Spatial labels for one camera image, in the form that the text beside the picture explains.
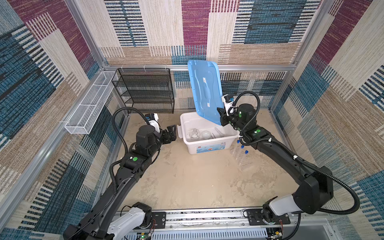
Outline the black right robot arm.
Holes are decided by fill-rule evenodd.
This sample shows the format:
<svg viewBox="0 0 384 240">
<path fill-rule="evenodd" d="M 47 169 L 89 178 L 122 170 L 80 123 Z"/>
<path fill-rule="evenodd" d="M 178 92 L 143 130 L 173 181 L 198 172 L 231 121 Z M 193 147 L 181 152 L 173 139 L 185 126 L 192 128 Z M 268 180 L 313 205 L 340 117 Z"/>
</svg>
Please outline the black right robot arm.
<svg viewBox="0 0 384 240">
<path fill-rule="evenodd" d="M 231 125 L 240 132 L 240 142 L 268 156 L 285 170 L 298 184 L 298 189 L 287 196 L 273 198 L 263 205 L 263 215 L 268 222 L 287 213 L 314 214 L 323 212 L 333 215 L 349 215 L 360 208 L 357 193 L 346 183 L 333 176 L 330 169 L 309 163 L 278 141 L 275 136 L 257 124 L 257 111 L 250 104 L 242 104 L 233 114 L 227 114 L 224 108 L 217 109 L 222 126 Z M 337 183 L 347 190 L 353 200 L 353 206 L 347 210 L 329 210 L 323 206 L 334 197 Z"/>
</svg>

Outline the blue plastic bin lid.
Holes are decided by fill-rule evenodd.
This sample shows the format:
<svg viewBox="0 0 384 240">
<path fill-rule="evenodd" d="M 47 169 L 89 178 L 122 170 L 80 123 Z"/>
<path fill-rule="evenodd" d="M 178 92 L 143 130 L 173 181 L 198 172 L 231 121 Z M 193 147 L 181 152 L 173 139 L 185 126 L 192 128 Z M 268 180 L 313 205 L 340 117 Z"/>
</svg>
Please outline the blue plastic bin lid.
<svg viewBox="0 0 384 240">
<path fill-rule="evenodd" d="M 221 124 L 217 108 L 224 108 L 223 91 L 217 63 L 189 60 L 188 71 L 197 114 L 217 125 Z"/>
</svg>

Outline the white ceramic pestle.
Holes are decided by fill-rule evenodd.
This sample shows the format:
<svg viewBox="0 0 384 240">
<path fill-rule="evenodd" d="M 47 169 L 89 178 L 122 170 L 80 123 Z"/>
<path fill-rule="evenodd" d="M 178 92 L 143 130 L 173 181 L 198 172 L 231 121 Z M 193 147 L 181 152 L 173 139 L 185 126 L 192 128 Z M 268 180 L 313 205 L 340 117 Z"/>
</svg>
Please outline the white ceramic pestle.
<svg viewBox="0 0 384 240">
<path fill-rule="evenodd" d="M 215 127 L 215 131 L 218 133 L 220 138 L 224 138 L 224 137 L 227 136 L 226 132 L 225 132 L 225 129 L 223 127 Z"/>
</svg>

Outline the white ceramic mortar bowl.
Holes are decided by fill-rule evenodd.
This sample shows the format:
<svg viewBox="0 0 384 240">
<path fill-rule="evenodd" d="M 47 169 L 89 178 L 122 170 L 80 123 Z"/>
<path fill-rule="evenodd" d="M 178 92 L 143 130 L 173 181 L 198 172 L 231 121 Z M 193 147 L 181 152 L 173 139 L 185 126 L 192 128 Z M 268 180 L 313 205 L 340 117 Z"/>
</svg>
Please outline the white ceramic mortar bowl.
<svg viewBox="0 0 384 240">
<path fill-rule="evenodd" d="M 209 131 L 202 131 L 201 132 L 201 137 L 204 139 L 204 140 L 208 140 L 210 139 L 212 136 L 211 136 L 211 132 Z"/>
</svg>

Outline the white plastic storage bin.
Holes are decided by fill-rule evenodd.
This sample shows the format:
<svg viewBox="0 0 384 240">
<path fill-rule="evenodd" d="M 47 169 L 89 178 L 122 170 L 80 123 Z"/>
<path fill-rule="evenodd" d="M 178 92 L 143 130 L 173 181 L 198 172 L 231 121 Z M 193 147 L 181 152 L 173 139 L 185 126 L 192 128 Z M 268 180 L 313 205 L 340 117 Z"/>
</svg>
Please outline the white plastic storage bin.
<svg viewBox="0 0 384 240">
<path fill-rule="evenodd" d="M 228 149 L 239 137 L 239 132 L 230 125 L 217 125 L 196 112 L 181 114 L 180 121 L 178 135 L 191 155 Z"/>
</svg>

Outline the clear glass flask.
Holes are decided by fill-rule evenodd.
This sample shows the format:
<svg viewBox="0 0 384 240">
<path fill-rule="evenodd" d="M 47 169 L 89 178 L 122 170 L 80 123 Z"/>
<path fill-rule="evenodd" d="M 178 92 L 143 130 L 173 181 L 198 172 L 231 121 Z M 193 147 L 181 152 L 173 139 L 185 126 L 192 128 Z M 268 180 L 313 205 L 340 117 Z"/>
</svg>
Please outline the clear glass flask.
<svg viewBox="0 0 384 240">
<path fill-rule="evenodd" d="M 201 132 L 198 129 L 192 129 L 189 132 L 189 136 L 192 142 L 199 141 L 201 139 Z"/>
</svg>

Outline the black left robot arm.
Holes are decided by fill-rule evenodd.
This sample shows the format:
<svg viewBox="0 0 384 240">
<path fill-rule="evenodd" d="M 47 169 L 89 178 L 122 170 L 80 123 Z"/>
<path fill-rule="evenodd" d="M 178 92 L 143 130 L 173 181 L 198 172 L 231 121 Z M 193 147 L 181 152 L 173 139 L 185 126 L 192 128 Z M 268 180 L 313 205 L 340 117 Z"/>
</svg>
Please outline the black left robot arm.
<svg viewBox="0 0 384 240">
<path fill-rule="evenodd" d="M 90 212 L 76 225 L 63 233 L 65 240 L 117 240 L 124 239 L 135 228 L 154 226 L 152 208 L 137 202 L 128 213 L 115 218 L 119 207 L 133 186 L 160 154 L 161 146 L 177 139 L 177 127 L 168 126 L 157 131 L 151 125 L 141 126 L 136 142 L 131 144 L 123 158 L 110 166 L 111 184 Z"/>
</svg>

